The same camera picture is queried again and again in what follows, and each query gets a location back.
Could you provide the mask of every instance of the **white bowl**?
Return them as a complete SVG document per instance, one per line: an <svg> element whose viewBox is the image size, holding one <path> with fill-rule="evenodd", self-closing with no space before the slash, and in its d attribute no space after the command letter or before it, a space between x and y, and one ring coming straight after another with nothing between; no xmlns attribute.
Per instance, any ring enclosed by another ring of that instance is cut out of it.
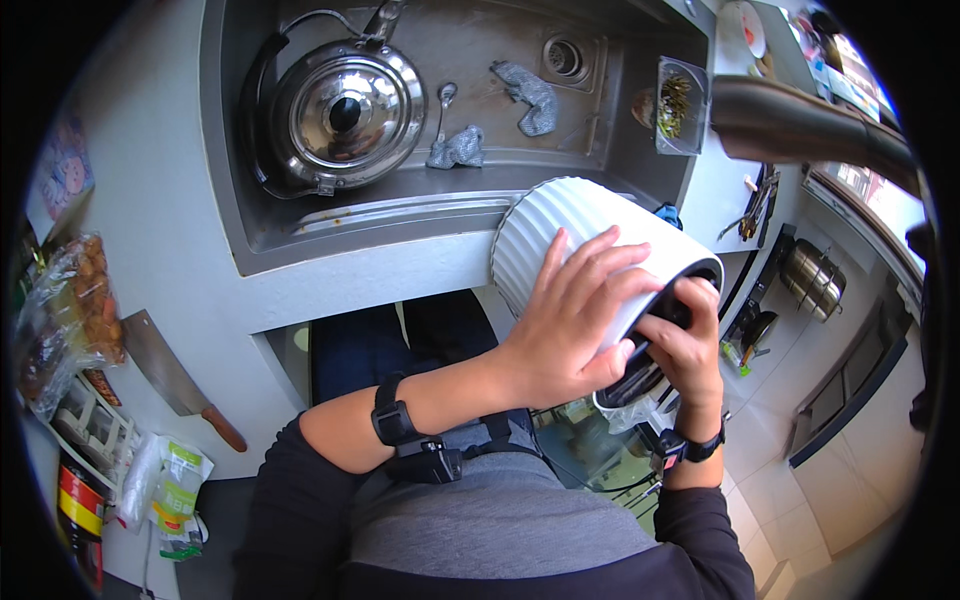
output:
<svg viewBox="0 0 960 600"><path fill-rule="evenodd" d="M568 233L566 261L584 242L612 225L621 229L616 246L650 242L652 247L649 258L628 268L642 267L666 283L706 267L717 275L717 289L722 289L723 263L692 237L593 181L559 178L545 181L521 196L507 211L493 240L493 282L514 316L522 316L558 229L566 228ZM668 288L664 294L672 294L672 286ZM642 294L623 302L598 352L630 333L658 296Z"/></svg>
<svg viewBox="0 0 960 600"><path fill-rule="evenodd" d="M767 51L767 38L763 33L760 15L749 2L736 0L720 10L720 29L733 43L750 49L755 58L762 58Z"/></svg>

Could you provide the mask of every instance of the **spoon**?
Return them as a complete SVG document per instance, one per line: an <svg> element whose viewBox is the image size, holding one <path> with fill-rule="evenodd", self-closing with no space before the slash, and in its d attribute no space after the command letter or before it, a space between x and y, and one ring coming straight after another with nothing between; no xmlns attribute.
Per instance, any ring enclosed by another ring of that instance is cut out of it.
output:
<svg viewBox="0 0 960 600"><path fill-rule="evenodd" d="M437 141L442 142L446 139L444 135L444 113L453 102L453 97L457 95L457 85L454 82L447 82L437 90L437 97L440 98L440 121L437 122Z"/></svg>

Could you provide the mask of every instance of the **stainless steel sink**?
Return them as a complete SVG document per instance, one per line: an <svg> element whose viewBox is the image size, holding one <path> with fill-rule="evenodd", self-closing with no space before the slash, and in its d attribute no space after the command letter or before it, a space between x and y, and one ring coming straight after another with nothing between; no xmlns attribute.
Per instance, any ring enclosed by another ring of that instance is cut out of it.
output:
<svg viewBox="0 0 960 600"><path fill-rule="evenodd" d="M332 198L279 201L261 190L239 155L236 99L266 36L316 8L340 11L361 28L376 2L207 0L201 43L201 110L214 192L242 276L304 259L437 235L493 229L514 194L554 177L586 177L633 194L647 208L682 197L692 159L660 156L633 118L638 91L656 81L660 55L705 65L713 15L698 17L660 0L411 0L391 43L430 89L418 148L390 176ZM333 19L304 23L277 59L269 83L300 56L347 37ZM490 70L512 60L555 86L557 129L526 137L515 103ZM459 86L444 117L451 135L483 129L482 169L424 166L436 135L441 84Z"/></svg>

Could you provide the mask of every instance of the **kitchen knife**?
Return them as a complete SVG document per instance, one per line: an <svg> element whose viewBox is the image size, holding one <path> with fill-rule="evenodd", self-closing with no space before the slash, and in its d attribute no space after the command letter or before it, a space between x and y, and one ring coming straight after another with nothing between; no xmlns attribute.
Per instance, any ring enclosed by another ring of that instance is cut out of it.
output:
<svg viewBox="0 0 960 600"><path fill-rule="evenodd" d="M123 320L124 347L147 381L181 417L200 415L237 452L247 451L247 442L210 403L180 360L167 346L146 309Z"/></svg>

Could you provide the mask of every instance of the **dark pants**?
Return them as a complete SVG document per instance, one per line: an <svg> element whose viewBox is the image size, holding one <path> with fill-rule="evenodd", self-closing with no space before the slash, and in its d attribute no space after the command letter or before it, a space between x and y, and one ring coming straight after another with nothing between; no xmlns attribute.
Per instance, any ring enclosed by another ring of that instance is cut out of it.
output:
<svg viewBox="0 0 960 600"><path fill-rule="evenodd" d="M392 304L318 319L311 325L312 401L379 385L392 372L407 375L452 365L496 347L480 302L460 290L403 302L408 348ZM533 433L525 410L508 416Z"/></svg>

